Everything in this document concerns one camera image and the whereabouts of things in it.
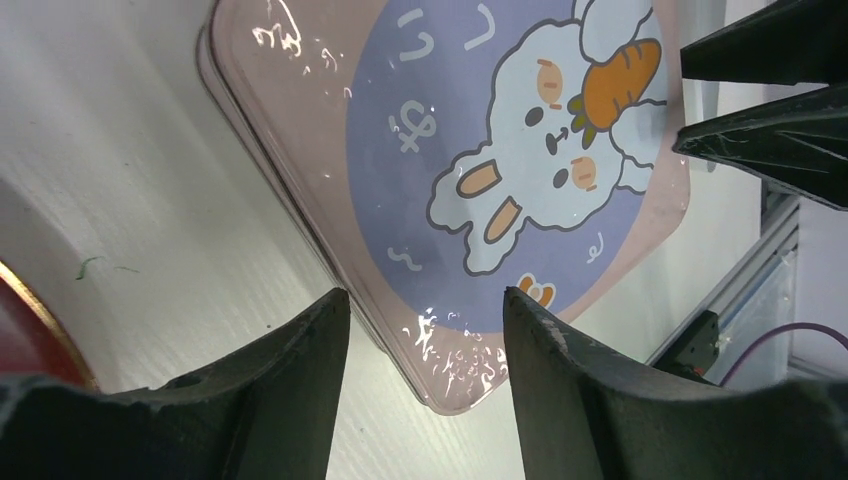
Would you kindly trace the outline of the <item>pink divided chocolate box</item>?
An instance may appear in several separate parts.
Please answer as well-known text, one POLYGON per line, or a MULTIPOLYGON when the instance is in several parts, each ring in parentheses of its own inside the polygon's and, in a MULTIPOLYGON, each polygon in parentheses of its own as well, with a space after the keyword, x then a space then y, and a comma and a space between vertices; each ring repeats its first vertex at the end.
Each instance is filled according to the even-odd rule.
POLYGON ((201 33, 198 64, 273 192, 390 351, 407 309, 387 253, 403 249, 403 205, 416 186, 390 129, 405 73, 371 30, 219 15, 201 33))

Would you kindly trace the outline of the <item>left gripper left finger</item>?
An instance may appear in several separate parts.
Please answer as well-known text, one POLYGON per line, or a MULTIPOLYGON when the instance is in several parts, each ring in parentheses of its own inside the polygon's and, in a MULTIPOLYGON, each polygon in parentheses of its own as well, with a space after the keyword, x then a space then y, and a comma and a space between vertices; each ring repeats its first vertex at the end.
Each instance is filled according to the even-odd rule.
POLYGON ((161 388, 1 379, 5 479, 322 479, 351 325, 328 291, 285 325, 161 388))

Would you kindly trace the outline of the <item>square metal tray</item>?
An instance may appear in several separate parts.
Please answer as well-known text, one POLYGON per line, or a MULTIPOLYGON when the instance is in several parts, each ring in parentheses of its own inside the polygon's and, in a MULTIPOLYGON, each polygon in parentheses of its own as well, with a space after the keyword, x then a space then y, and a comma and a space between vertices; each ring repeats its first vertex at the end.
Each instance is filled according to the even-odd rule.
POLYGON ((216 16, 370 24, 404 70, 404 179, 385 351, 458 415, 508 376, 501 296, 573 321, 679 226, 689 168, 674 1, 217 1, 216 16))

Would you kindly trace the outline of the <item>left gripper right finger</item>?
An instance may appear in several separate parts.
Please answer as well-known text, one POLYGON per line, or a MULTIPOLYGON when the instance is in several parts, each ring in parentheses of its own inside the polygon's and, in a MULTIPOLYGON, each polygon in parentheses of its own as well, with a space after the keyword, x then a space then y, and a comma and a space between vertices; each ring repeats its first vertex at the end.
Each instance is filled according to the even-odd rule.
POLYGON ((506 289, 503 334, 529 479, 843 479, 847 386, 736 392, 635 361, 506 289))

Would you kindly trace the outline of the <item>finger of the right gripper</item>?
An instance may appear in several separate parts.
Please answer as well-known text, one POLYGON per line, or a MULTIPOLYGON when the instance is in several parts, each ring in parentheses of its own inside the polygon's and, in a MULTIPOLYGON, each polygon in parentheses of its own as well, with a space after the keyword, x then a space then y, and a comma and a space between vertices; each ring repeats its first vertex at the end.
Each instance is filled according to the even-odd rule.
POLYGON ((772 101, 680 129, 676 153, 745 171, 847 209, 847 85, 772 101))
POLYGON ((796 85, 847 81, 846 0, 783 0, 681 49, 687 79, 796 85))

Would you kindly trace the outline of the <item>round red plate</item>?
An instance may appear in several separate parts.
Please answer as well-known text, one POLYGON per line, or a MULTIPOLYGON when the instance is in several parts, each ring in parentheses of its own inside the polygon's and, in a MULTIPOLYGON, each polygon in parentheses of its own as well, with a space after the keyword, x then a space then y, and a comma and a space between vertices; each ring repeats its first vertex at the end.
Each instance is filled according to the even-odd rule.
POLYGON ((45 374, 97 391, 81 351, 40 298, 1 266, 1 373, 45 374))

